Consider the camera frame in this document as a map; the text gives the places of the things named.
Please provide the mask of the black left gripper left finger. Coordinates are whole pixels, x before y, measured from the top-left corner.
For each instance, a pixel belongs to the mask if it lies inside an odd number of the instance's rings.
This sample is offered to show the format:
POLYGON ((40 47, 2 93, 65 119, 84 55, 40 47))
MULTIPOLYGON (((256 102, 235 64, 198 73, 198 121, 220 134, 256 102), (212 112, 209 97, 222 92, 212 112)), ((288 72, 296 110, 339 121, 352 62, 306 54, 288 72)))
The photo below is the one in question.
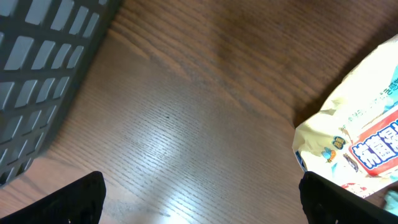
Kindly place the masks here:
POLYGON ((1 218, 1 223, 98 224, 105 196, 103 174, 94 171, 39 201, 1 218))

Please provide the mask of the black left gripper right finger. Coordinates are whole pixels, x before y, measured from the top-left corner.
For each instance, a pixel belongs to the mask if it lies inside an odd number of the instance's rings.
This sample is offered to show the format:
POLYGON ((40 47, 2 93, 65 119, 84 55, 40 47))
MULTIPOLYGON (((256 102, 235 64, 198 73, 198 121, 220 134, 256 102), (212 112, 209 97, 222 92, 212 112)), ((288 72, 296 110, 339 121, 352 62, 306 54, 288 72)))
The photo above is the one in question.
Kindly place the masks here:
POLYGON ((300 201, 309 224, 395 224, 397 216, 330 182, 304 173, 300 201))

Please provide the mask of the yellow chips bag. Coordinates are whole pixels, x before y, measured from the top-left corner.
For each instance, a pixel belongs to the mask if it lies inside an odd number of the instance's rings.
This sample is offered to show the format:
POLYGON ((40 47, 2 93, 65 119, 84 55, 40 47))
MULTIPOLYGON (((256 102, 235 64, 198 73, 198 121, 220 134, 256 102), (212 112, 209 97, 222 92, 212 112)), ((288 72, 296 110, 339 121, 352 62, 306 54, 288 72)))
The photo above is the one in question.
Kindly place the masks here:
POLYGON ((397 37, 365 57, 296 128, 292 149, 304 171, 362 198, 397 181, 397 37))

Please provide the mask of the light green snack packet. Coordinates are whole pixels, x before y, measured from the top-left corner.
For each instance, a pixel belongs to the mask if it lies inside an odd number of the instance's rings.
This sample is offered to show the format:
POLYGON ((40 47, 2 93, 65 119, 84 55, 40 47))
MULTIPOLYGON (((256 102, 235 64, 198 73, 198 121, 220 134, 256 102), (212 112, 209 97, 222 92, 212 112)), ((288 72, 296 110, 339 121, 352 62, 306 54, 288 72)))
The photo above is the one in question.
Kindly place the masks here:
POLYGON ((391 214, 398 216, 398 193, 397 191, 390 190, 385 194, 384 210, 391 214))

